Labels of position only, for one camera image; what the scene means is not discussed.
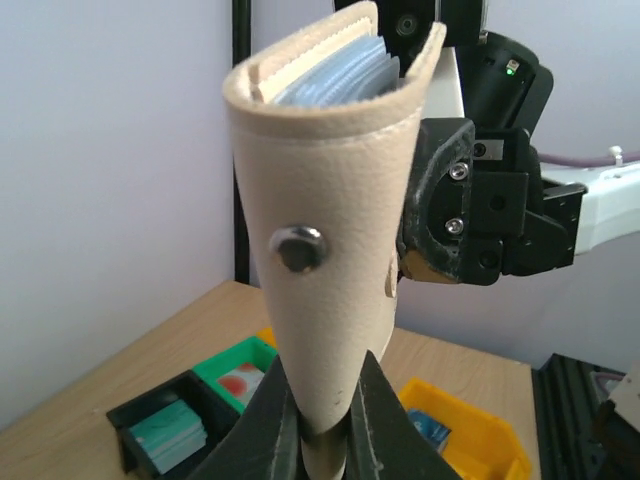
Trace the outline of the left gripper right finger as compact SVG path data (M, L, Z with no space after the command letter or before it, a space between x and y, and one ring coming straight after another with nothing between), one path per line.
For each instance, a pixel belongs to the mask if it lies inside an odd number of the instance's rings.
M365 356L348 419L346 479L460 478L410 422L372 352Z

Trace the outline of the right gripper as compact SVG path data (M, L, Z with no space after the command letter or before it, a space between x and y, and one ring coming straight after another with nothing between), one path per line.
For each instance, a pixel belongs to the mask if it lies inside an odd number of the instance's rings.
M571 266L587 192L544 178L523 128L475 136L469 119L424 119L396 239L399 268L414 281L459 283L462 246L471 285Z

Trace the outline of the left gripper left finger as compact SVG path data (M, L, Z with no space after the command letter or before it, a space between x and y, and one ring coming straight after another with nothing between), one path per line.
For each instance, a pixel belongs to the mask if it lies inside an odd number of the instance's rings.
M301 479L298 409L276 357L240 418L192 480Z

